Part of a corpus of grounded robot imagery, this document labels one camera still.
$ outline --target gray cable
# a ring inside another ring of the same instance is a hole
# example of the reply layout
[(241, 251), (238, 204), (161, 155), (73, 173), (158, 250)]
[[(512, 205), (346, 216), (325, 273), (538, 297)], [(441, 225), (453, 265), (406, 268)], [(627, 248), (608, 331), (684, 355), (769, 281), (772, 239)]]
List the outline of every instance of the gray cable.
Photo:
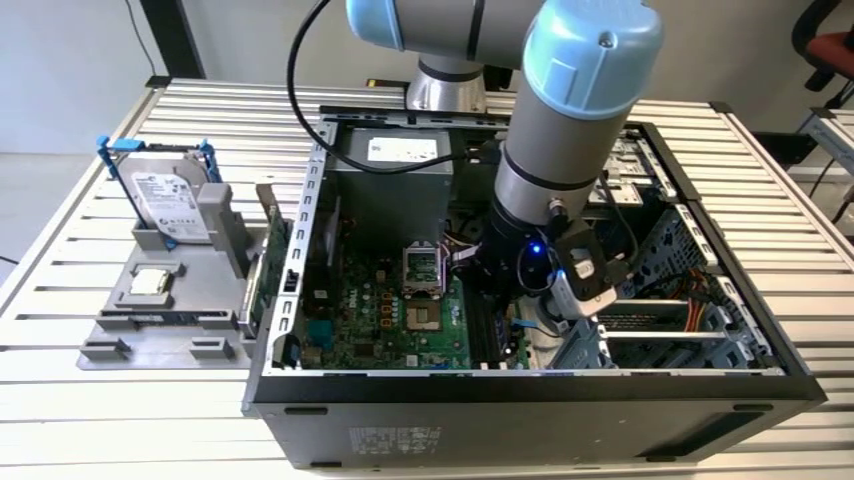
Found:
[(147, 59), (147, 65), (150, 66), (150, 75), (157, 75), (157, 71), (154, 70), (154, 62), (150, 60), (150, 55), (147, 55), (147, 49), (145, 48), (145, 43), (142, 42), (142, 37), (138, 34), (138, 28), (135, 28), (135, 18), (133, 18), (133, 8), (130, 7), (130, 1), (123, 0), (123, 4), (127, 7), (127, 15), (130, 16), (130, 25), (133, 26), (133, 33), (135, 34), (135, 40), (138, 41), (138, 47), (142, 49), (142, 53), (145, 54), (145, 58)]

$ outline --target black cable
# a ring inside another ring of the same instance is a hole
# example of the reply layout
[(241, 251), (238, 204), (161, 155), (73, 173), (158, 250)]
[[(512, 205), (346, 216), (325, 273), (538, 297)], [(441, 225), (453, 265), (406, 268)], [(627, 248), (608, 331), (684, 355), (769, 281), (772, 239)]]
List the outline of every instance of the black cable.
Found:
[(308, 33), (308, 29), (310, 28), (310, 25), (314, 22), (314, 19), (320, 15), (320, 12), (322, 11), (328, 3), (329, 3), (329, 0), (317, 0), (317, 3), (314, 3), (314, 6), (310, 7), (310, 10), (308, 11), (308, 15), (302, 19), (302, 23), (300, 24), (298, 29), (296, 30), (296, 35), (293, 36), (293, 42), (290, 44), (290, 52), (288, 54), (288, 66), (286, 66), (286, 74), (285, 74), (285, 82), (286, 82), (285, 88), (288, 92), (288, 101), (290, 102), (290, 109), (293, 110), (293, 115), (296, 116), (296, 120), (300, 126), (302, 127), (302, 129), (305, 130), (305, 133), (308, 133), (308, 136), (310, 137), (310, 139), (314, 141), (317, 145), (320, 145), (320, 147), (328, 152), (329, 155), (332, 155), (336, 159), (344, 162), (352, 168), (365, 173), (373, 173), (376, 175), (396, 175), (398, 173), (413, 172), (414, 170), (432, 167), (433, 165), (438, 165), (444, 162), (449, 162), (450, 160), (461, 160), (468, 158), (466, 153), (457, 153), (457, 154), (442, 155), (440, 157), (433, 158), (432, 160), (426, 160), (424, 162), (406, 165), (405, 167), (376, 168), (356, 162), (346, 155), (337, 152), (334, 150), (334, 147), (332, 147), (332, 145), (326, 143), (326, 141), (317, 134), (317, 132), (314, 132), (313, 127), (305, 120), (305, 116), (302, 115), (302, 111), (300, 110), (298, 103), (296, 101), (296, 89), (293, 87), (293, 73), (296, 71), (296, 57), (298, 55), (298, 48), (302, 44), (302, 39), (305, 38), (305, 34)]
[(851, 202), (841, 202), (841, 205), (839, 205), (839, 210), (836, 210), (836, 214), (832, 216), (832, 220), (829, 220), (829, 223), (836, 223), (839, 220), (841, 220), (841, 216), (844, 215), (844, 211), (848, 209), (848, 205), (851, 205)]
[(548, 245), (545, 245), (545, 254), (548, 255), (548, 263), (550, 265), (550, 272), (548, 273), (548, 281), (544, 287), (530, 288), (525, 285), (524, 280), (521, 279), (521, 258), (524, 257), (524, 252), (526, 248), (528, 246), (524, 245), (518, 250), (518, 255), (516, 255), (516, 281), (518, 282), (518, 285), (521, 286), (524, 291), (528, 293), (528, 295), (533, 297), (536, 295), (541, 295), (542, 293), (545, 293), (548, 290), (550, 290), (550, 287), (554, 285), (554, 280), (556, 280), (554, 270), (557, 269), (556, 261), (554, 261), (556, 253), (553, 249)]
[(133, 8), (130, 8), (129, 0), (123, 0), (123, 4), (127, 6), (127, 15), (130, 16), (130, 25), (133, 25), (133, 33), (135, 34), (135, 40), (138, 41), (138, 47), (142, 49), (142, 53), (145, 54), (145, 58), (147, 59), (147, 65), (150, 66), (150, 75), (157, 75), (154, 70), (154, 62), (150, 60), (150, 55), (147, 55), (147, 49), (145, 48), (145, 43), (142, 43), (142, 37), (138, 34), (138, 28), (135, 28), (135, 18), (133, 18)]
[(841, 108), (847, 103), (847, 101), (851, 99), (852, 95), (854, 95), (854, 82), (848, 80), (843, 85), (841, 89), (839, 90), (839, 93), (836, 93), (833, 97), (829, 100), (827, 100), (827, 103), (824, 103), (824, 108), (829, 110)]
[(540, 318), (550, 320), (552, 323), (561, 323), (565, 321), (565, 319), (560, 315), (554, 315), (553, 313), (550, 313), (550, 310), (548, 310), (548, 297), (549, 295), (540, 295), (538, 299), (536, 300), (536, 313), (538, 314)]
[(665, 277), (659, 278), (657, 280), (655, 280), (653, 282), (649, 282), (641, 289), (640, 291), (635, 294), (633, 298), (644, 298), (644, 294), (647, 294), (648, 292), (651, 292), (655, 287), (659, 287), (661, 285), (664, 285), (665, 283), (672, 282), (673, 280), (677, 280), (680, 278), (684, 278), (687, 275), (689, 275), (688, 272), (681, 272), (681, 273), (673, 273), (672, 275), (667, 275)]
[(462, 223), (458, 226), (458, 230), (456, 231), (456, 233), (465, 233), (465, 227), (468, 226), (468, 222), (470, 222), (472, 217), (465, 217), (462, 219)]
[(827, 165), (824, 165), (824, 169), (821, 170), (820, 175), (815, 179), (815, 184), (812, 184), (812, 189), (809, 190), (809, 198), (812, 198), (812, 194), (815, 193), (815, 190), (817, 190), (817, 186), (820, 185), (821, 180), (824, 179), (824, 175), (827, 175), (827, 170), (829, 170), (829, 166), (832, 165), (832, 162), (835, 162), (835, 161), (836, 160), (833, 158), (831, 158), (829, 161), (827, 162)]
[(629, 271), (633, 271), (635, 268), (635, 260), (637, 259), (637, 237), (635, 237), (635, 232), (631, 230), (631, 225), (625, 221), (625, 217), (623, 217), (623, 212), (619, 211), (619, 206), (616, 205), (616, 200), (613, 199), (613, 193), (611, 192), (611, 188), (608, 187), (608, 177), (604, 172), (599, 175), (599, 183), (601, 184), (601, 191), (604, 192), (604, 199), (613, 210), (613, 214), (616, 215), (616, 220), (619, 220), (619, 224), (625, 230), (625, 234), (628, 235), (628, 241), (631, 242), (631, 255), (625, 258), (625, 263), (628, 263)]
[(529, 329), (532, 329), (532, 330), (536, 330), (538, 333), (541, 333), (542, 335), (545, 335), (548, 338), (562, 338), (560, 335), (554, 335), (553, 333), (549, 333), (549, 332), (546, 332), (545, 330), (542, 330), (541, 328), (534, 327), (534, 326), (532, 326), (532, 325), (518, 325), (518, 324), (514, 324), (513, 326), (514, 326), (514, 327), (518, 327), (518, 328), (529, 328)]
[(464, 244), (466, 244), (469, 246), (474, 244), (474, 241), (469, 237), (466, 237), (465, 235), (462, 235), (462, 234), (460, 234), (457, 232), (453, 232), (450, 230), (445, 230), (444, 234), (448, 236), (448, 238), (450, 240), (453, 240), (453, 241), (456, 241), (458, 243), (464, 243)]

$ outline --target metal slats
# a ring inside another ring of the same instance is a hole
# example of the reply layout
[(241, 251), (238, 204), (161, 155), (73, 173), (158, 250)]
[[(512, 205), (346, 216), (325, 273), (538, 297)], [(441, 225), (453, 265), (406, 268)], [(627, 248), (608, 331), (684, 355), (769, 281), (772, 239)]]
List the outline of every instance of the metal slats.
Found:
[[(401, 105), (400, 92), (390, 89), (304, 88), (298, 95), (309, 121), (317, 118), (318, 104)], [(490, 94), (490, 111), (509, 113), (512, 103), (512, 94)], [(273, 182), (281, 207), (292, 211), (309, 142), (296, 128), (280, 87), (174, 80), (139, 112), (127, 123), (138, 138), (210, 140), (222, 177), (232, 182), (233, 208), (249, 220), (260, 219), (256, 181)], [(741, 134), (705, 104), (643, 101), (629, 120), (659, 127), (829, 401), (696, 466), (664, 465), (648, 474), (613, 466), (596, 471), (596, 477), (849, 478), (849, 258), (804, 215), (789, 186), (765, 168)], [(0, 346), (7, 348), (0, 348), (0, 465), (37, 465), (6, 468), (0, 475), (3, 479), (118, 474), (122, 478), (286, 476), (289, 466), (262, 422), (240, 415), (245, 371), (87, 372), (74, 366), (75, 346), (87, 336), (91, 315), (133, 248), (131, 216), (117, 185), (97, 168), (87, 175), (90, 188), (79, 190), (70, 214), (53, 226), (49, 248), (27, 253), (38, 262), (26, 268), (0, 316)], [(74, 453), (77, 449), (66, 446), (79, 438), (86, 439), (86, 451)], [(588, 476), (589, 471), (418, 469), (416, 474), (422, 478), (562, 478)], [(366, 476), (362, 472), (346, 475)], [(397, 478), (413, 473), (372, 475)]]
[(854, 175), (854, 112), (849, 110), (817, 112), (809, 117), (805, 132), (848, 174)]

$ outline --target sticker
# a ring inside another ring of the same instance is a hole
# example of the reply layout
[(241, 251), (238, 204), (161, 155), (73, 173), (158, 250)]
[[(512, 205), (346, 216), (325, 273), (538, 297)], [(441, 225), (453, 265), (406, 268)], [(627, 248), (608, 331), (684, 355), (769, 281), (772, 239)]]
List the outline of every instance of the sticker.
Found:
[(350, 427), (349, 443), (358, 455), (434, 453), (441, 427)]
[(574, 273), (577, 274), (577, 278), (584, 280), (589, 277), (595, 272), (595, 267), (592, 265), (592, 260), (585, 259), (574, 264)]
[(208, 229), (186, 180), (172, 173), (134, 172), (130, 177), (157, 230), (178, 242), (208, 242)]
[(437, 155), (437, 142), (428, 138), (373, 137), (368, 142), (372, 162), (422, 162)]
[(138, 323), (163, 323), (165, 320), (159, 315), (127, 315), (127, 320)]

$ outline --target black chair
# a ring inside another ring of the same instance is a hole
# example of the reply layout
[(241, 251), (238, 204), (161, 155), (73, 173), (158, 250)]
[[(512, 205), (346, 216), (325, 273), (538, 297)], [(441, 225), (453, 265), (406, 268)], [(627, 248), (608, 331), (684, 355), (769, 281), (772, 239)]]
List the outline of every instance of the black chair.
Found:
[[(803, 11), (791, 32), (791, 44), (797, 55), (815, 67), (805, 88), (820, 92), (836, 75), (854, 80), (854, 25), (847, 32), (817, 35), (817, 27), (839, 6), (840, 0), (815, 0)], [(843, 89), (824, 104), (839, 108), (847, 100)]]

